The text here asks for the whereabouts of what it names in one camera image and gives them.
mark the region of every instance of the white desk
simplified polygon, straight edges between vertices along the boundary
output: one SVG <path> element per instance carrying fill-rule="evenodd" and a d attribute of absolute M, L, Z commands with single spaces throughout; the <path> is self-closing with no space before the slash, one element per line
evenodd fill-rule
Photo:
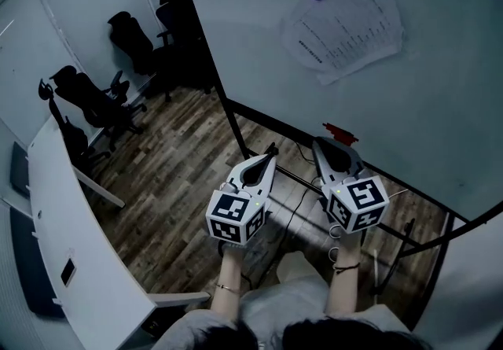
<path fill-rule="evenodd" d="M 86 349 L 118 348 L 156 303 L 131 276 L 101 230 L 55 122 L 47 122 L 28 148 L 28 171 L 40 251 L 72 329 Z M 69 256 L 76 271 L 66 287 L 61 272 Z"/>

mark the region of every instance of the paper sheet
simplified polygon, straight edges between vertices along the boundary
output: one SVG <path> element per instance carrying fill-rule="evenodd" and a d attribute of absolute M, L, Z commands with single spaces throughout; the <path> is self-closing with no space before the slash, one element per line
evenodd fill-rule
<path fill-rule="evenodd" d="M 325 85 L 400 52 L 402 34 L 395 0 L 300 0 L 281 41 Z"/>

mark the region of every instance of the person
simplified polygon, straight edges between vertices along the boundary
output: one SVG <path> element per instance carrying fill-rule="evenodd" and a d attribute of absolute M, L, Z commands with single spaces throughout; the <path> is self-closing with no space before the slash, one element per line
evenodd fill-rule
<path fill-rule="evenodd" d="M 429 348 L 385 305 L 355 312 L 361 234 L 343 234 L 330 287 L 301 252 L 277 268 L 279 285 L 240 300 L 243 249 L 226 246 L 210 310 L 188 312 L 152 350 Z"/>

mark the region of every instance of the bracelet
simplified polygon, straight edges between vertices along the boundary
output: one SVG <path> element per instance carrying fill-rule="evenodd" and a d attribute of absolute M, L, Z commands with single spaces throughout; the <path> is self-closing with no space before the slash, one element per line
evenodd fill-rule
<path fill-rule="evenodd" d="M 220 289 L 229 290 L 231 293 L 237 294 L 239 296 L 239 291 L 233 290 L 230 287 L 224 286 L 223 284 L 215 283 L 215 286 L 219 287 Z"/>
<path fill-rule="evenodd" d="M 354 266 L 348 266 L 348 267 L 337 267 L 336 264 L 333 264 L 333 270 L 336 271 L 336 274 L 341 274 L 344 271 L 349 271 L 351 269 L 356 269 L 357 267 L 360 266 L 360 263 L 356 263 Z"/>

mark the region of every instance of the wooden floor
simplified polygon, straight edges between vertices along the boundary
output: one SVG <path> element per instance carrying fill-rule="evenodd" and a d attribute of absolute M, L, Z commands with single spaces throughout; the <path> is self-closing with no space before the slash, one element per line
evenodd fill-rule
<path fill-rule="evenodd" d="M 127 132 L 112 158 L 94 169 L 93 178 L 127 206 L 118 211 L 96 194 L 86 194 L 112 246 L 147 292 L 213 293 L 220 257 L 217 241 L 207 235 L 204 213 L 212 191 L 243 159 L 216 93 L 204 95 L 197 90 L 177 88 L 171 96 L 169 103 L 162 96 L 148 100 L 148 111 L 135 118 L 145 132 Z M 276 142 L 279 165 L 308 181 L 316 176 L 315 167 L 303 160 L 292 141 L 245 118 L 237 119 L 251 149 L 261 153 Z M 95 147 L 102 149 L 107 144 L 108 139 L 103 137 Z M 312 159 L 310 150 L 302 149 Z M 384 182 L 389 195 L 402 190 L 387 179 Z M 273 259 L 304 192 L 300 184 L 276 174 L 270 195 L 270 221 L 253 238 L 245 258 L 244 273 L 254 285 Z M 403 230 L 412 218 L 416 219 L 412 237 L 419 242 L 436 238 L 445 222 L 440 209 L 413 193 L 393 197 L 384 222 Z M 317 195 L 309 190 L 281 249 L 281 253 L 303 251 L 328 282 L 332 276 L 328 250 L 334 244 L 328 236 L 329 226 Z M 359 309 L 375 300 L 369 295 L 375 282 L 374 252 L 382 279 L 400 244 L 377 228 L 367 234 L 359 275 Z M 402 260 L 384 294 L 377 298 L 378 303 L 386 304 L 407 321 L 410 312 L 419 307 L 436 251 L 431 249 Z M 275 282 L 272 267 L 264 285 Z M 242 289 L 248 290 L 246 282 Z"/>

